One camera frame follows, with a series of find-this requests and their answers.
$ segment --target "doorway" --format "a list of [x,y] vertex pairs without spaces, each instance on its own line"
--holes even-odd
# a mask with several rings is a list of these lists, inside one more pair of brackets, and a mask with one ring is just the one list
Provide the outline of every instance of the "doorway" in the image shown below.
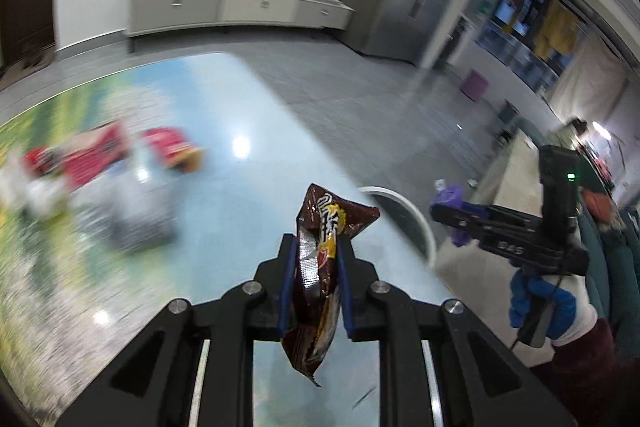
[[55,43],[53,0],[0,0],[0,89],[50,64]]

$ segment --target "red snack package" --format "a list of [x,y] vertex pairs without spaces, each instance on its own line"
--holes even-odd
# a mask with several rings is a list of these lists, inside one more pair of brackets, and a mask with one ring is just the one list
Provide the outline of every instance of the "red snack package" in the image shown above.
[[62,150],[63,172],[70,190],[76,190],[123,158],[129,152],[129,143],[122,126],[115,122],[74,136]]
[[584,188],[582,199],[597,223],[611,223],[611,198],[608,194],[596,194],[596,192]]
[[62,160],[57,149],[38,147],[24,155],[24,161],[34,176],[46,176],[60,167]]
[[373,206],[343,200],[310,185],[298,213],[296,271],[292,304],[294,325],[282,339],[293,368],[314,384],[340,315],[337,236],[351,239],[380,217]]
[[146,131],[143,136],[155,149],[165,168],[179,168],[184,172],[202,169],[204,150],[189,143],[179,129],[158,127]]

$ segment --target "white curtain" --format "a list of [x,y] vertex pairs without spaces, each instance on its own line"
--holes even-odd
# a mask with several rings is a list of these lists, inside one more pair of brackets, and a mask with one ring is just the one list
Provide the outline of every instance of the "white curtain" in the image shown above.
[[590,31],[575,52],[547,101],[560,121],[577,116],[603,122],[620,94],[627,67],[602,38]]

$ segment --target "maroon sleeve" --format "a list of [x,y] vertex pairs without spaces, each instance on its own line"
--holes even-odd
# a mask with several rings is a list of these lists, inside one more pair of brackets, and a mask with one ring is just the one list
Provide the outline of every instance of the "maroon sleeve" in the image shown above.
[[599,426],[614,403],[620,402],[621,391],[628,391],[628,384],[638,379],[640,366],[620,362],[604,319],[589,333],[555,349],[552,367],[561,380],[564,405],[580,427]]

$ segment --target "gloved hand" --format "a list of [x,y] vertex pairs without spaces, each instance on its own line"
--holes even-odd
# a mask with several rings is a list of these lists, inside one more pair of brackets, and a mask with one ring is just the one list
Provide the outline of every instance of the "gloved hand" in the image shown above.
[[531,306],[530,295],[533,294],[544,298],[553,295],[556,309],[546,332],[552,345],[564,346],[591,331],[598,320],[598,313],[589,302],[584,277],[565,275],[554,293],[557,283],[557,275],[525,277],[519,269],[511,279],[511,327],[522,326]]

